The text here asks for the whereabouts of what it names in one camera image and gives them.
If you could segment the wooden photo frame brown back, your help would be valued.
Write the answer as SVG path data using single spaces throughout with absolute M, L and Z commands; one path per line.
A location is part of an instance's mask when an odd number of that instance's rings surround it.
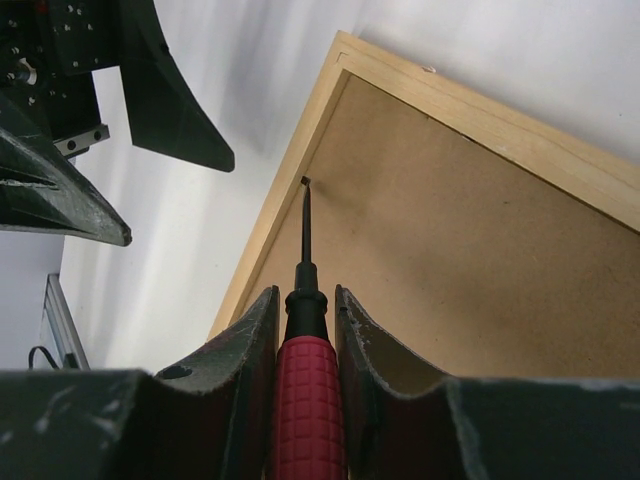
M 639 168 L 350 34 L 335 36 L 212 326 L 300 256 L 327 296 L 461 376 L 639 373 Z

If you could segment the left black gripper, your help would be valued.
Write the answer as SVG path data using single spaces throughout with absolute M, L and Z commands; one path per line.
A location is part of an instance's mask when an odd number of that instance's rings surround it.
M 234 152 L 183 78 L 152 1 L 3 1 L 3 230 L 131 244 L 131 228 L 63 156 L 110 138 L 93 73 L 118 64 L 134 146 L 234 170 Z

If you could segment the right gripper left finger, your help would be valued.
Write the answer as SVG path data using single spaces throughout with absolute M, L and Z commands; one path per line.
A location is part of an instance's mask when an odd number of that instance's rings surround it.
M 156 374 L 1 375 L 5 479 L 259 479 L 266 462 L 279 290 Z

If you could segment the pink handled screwdriver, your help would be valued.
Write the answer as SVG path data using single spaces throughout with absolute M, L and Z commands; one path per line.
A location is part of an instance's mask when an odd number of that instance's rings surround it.
M 329 341 L 328 300 L 312 261 L 311 180 L 304 176 L 301 259 L 285 299 L 278 351 L 267 479 L 346 479 L 347 454 L 337 354 Z

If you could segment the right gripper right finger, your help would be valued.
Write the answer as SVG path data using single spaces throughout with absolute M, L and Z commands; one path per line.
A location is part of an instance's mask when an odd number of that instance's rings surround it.
M 639 383 L 459 377 L 335 290 L 335 336 L 354 479 L 635 479 Z

